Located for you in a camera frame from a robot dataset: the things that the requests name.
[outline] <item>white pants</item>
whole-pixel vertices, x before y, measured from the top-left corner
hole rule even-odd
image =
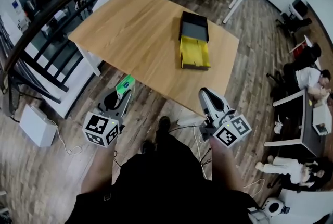
[[[277,173],[277,174],[290,174],[290,181],[293,184],[298,184],[302,180],[302,167],[296,159],[275,157],[273,164],[265,164],[262,172],[264,173]]]

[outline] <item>table leg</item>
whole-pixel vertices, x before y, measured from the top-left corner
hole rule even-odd
[[[264,146],[286,146],[286,145],[295,145],[301,144],[301,139],[293,139],[293,140],[285,140],[285,141],[278,141],[278,142],[265,142]]]
[[[284,104],[284,103],[289,102],[289,101],[291,101],[291,100],[294,100],[294,99],[296,99],[297,97],[301,97],[302,95],[305,94],[304,92],[305,92],[305,90],[302,90],[302,91],[299,91],[299,92],[294,93],[294,94],[292,94],[292,95],[289,95],[289,96],[287,96],[286,98],[283,98],[283,99],[281,99],[281,100],[279,100],[279,101],[276,101],[276,102],[273,103],[273,107],[278,106],[278,105],[281,105],[281,104]]]
[[[76,44],[77,48],[79,49],[80,53],[82,54],[84,60],[87,62],[87,64],[91,67],[91,69],[93,70],[94,74],[96,76],[100,76],[100,71],[98,69],[98,67],[96,66],[96,64],[94,63],[91,55],[89,54],[89,52],[83,48],[81,48],[78,44]]]
[[[229,20],[229,18],[232,16],[232,14],[235,12],[235,10],[237,9],[237,7],[239,6],[239,4],[241,3],[241,1],[243,0],[237,0],[236,4],[232,7],[232,9],[230,10],[229,14],[225,17],[225,19],[223,20],[223,23],[226,24],[227,21]]]
[[[235,5],[236,2],[237,2],[237,0],[233,0],[233,1],[231,2],[231,4],[229,5],[229,8],[232,8],[232,7]]]

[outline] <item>black shirt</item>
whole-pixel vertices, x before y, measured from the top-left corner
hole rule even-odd
[[[132,157],[121,167],[114,185],[78,195],[66,223],[112,223],[132,219],[252,223],[247,208],[257,208],[255,201],[246,193],[226,190],[206,180],[191,150],[172,138],[153,153]],[[170,142],[176,144],[172,150]]]

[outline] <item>office chair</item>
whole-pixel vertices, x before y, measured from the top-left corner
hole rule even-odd
[[[282,14],[283,22],[276,19],[276,22],[279,22],[277,27],[282,28],[284,34],[286,37],[292,36],[292,40],[294,45],[296,46],[296,38],[294,33],[298,31],[301,27],[306,27],[312,23],[312,20],[310,18],[306,18],[303,20],[299,20],[297,18],[291,19],[286,13]]]

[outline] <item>cable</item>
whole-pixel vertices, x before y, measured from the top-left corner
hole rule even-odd
[[[175,130],[180,130],[180,129],[184,129],[184,128],[192,128],[192,127],[199,127],[199,126],[201,126],[201,125],[195,125],[195,126],[184,126],[184,127],[179,127],[179,128],[177,128],[177,129],[174,129],[174,130],[170,130],[169,132],[172,132],[172,131],[175,131]]]
[[[114,152],[115,152],[116,155],[113,157],[113,160],[114,160],[114,162],[116,162],[117,166],[118,166],[119,168],[121,168],[121,166],[119,165],[119,163],[118,163],[117,160],[116,160],[116,156],[118,155],[118,152],[117,152],[116,150],[114,150]]]
[[[10,117],[10,118],[11,118],[13,121],[15,121],[16,123],[20,123],[18,120],[15,119],[14,114],[13,114],[13,116]]]
[[[42,98],[38,98],[38,97],[36,97],[36,96],[33,96],[33,95],[30,95],[30,94],[27,94],[27,93],[23,93],[23,92],[21,92],[21,91],[18,91],[21,95],[25,95],[25,96],[27,96],[27,97],[30,97],[30,98],[33,98],[33,99],[36,99],[36,100],[40,100],[40,101],[42,101],[43,99]]]
[[[254,185],[254,184],[256,184],[258,181],[260,181],[260,180],[263,180],[264,181],[264,183],[261,185],[261,188],[260,188],[260,190],[259,191],[257,191],[254,195],[252,195],[252,198],[254,198],[258,193],[260,193],[261,192],[261,190],[262,190],[262,188],[264,188],[264,186],[265,186],[265,179],[263,179],[263,178],[261,178],[261,179],[259,179],[259,180],[257,180],[257,181],[255,181],[254,183],[251,183],[251,184],[249,184],[249,185],[247,185],[247,186],[245,186],[245,187],[243,187],[244,189],[245,188],[247,188],[247,187],[249,187],[249,186],[251,186],[251,185]]]
[[[198,147],[198,153],[199,153],[199,160],[201,160],[201,154],[200,154],[200,148],[199,148],[199,144],[198,144],[198,140],[197,140],[197,137],[196,137],[196,134],[194,132],[194,128],[195,128],[195,123],[193,124],[193,136],[194,136],[194,139],[196,140],[196,143],[197,143],[197,147]],[[201,169],[202,169],[202,172],[203,172],[203,175],[205,177],[206,180],[207,179],[207,176],[206,176],[206,173],[204,172],[204,169],[203,169],[203,166],[201,166]]]
[[[203,161],[203,159],[208,155],[209,151],[212,150],[212,147],[210,147],[208,149],[208,151],[205,153],[205,155],[203,156],[203,158],[200,160],[200,163]]]
[[[199,139],[198,139],[198,140],[199,140],[199,143],[201,143],[201,144],[205,144],[205,143],[208,142],[208,140],[206,140],[206,141],[201,141],[200,138],[203,139],[202,134],[200,134],[200,136],[199,136]]]
[[[67,150],[66,145],[65,145],[65,142],[62,140],[62,138],[61,138],[61,136],[60,136],[60,132],[59,132],[59,129],[58,129],[58,125],[57,125],[53,120],[50,120],[50,121],[53,122],[53,123],[57,126],[57,132],[58,132],[58,135],[59,135],[59,139],[61,140],[61,142],[62,142],[62,144],[63,144],[63,146],[64,146],[64,148],[65,148],[66,153],[67,153],[68,155],[70,155],[70,156],[80,154],[80,153],[83,151],[83,149],[82,149],[81,146],[75,146],[73,149],[69,149],[69,150]],[[77,153],[72,154],[72,152],[73,152],[73,150],[74,150],[75,148],[80,148],[80,151],[77,152]]]

